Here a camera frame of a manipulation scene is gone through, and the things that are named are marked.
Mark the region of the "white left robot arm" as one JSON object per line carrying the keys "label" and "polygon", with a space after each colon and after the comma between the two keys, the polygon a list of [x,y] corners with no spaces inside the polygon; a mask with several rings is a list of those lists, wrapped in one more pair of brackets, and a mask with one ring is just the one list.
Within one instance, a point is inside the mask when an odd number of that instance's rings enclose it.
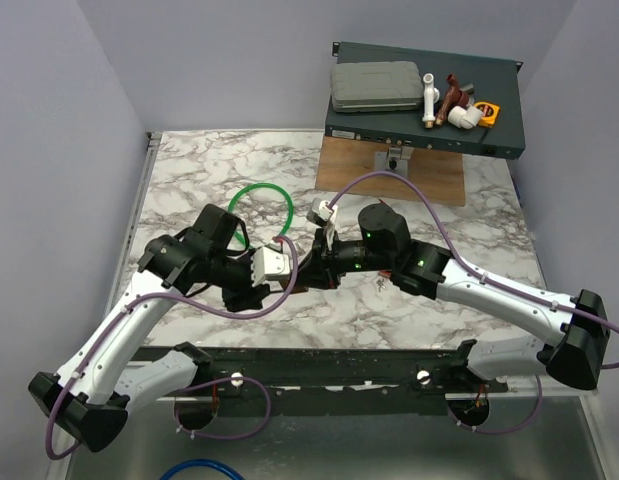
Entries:
{"label": "white left robot arm", "polygon": [[28,391],[48,418],[45,449],[61,428],[91,452],[109,446],[130,414],[183,389],[203,393],[211,380],[206,359],[193,346],[177,346],[132,375],[124,370],[154,326],[176,304],[188,304],[227,319],[260,317],[266,285],[255,284],[249,245],[229,244],[243,220],[207,205],[196,221],[175,235],[151,240],[122,297],[86,343],[54,372],[38,372]]}

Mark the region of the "white elbow pipe fitting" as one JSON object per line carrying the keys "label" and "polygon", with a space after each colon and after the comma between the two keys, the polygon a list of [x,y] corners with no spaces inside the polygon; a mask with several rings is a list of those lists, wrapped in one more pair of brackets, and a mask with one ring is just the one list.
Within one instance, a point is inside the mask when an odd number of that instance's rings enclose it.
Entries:
{"label": "white elbow pipe fitting", "polygon": [[468,107],[454,106],[448,113],[447,121],[459,129],[471,130],[483,118],[483,111],[473,105]]}

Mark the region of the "brass padlock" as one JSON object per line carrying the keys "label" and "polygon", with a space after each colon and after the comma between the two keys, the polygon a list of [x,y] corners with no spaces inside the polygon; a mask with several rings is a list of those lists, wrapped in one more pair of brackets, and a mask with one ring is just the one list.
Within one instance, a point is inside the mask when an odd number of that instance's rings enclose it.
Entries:
{"label": "brass padlock", "polygon": [[294,286],[293,290],[291,291],[291,294],[299,294],[299,293],[306,293],[308,292],[310,289],[308,287],[303,287],[303,286]]}

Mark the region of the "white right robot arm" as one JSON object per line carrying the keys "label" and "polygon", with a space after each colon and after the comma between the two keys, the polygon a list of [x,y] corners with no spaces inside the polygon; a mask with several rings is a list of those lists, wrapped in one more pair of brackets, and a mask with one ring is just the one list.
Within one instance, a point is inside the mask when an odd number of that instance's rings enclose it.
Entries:
{"label": "white right robot arm", "polygon": [[589,318],[604,312],[599,295],[542,291],[455,259],[446,248],[412,239],[405,218],[384,203],[360,211],[357,241],[339,239],[336,214],[325,201],[312,205],[307,218],[318,228],[300,265],[298,286],[336,289],[348,273],[384,271],[405,293],[467,306],[524,330],[517,338],[464,342],[461,360],[448,370],[460,391],[499,376],[533,375],[596,389],[610,336],[607,327]]}

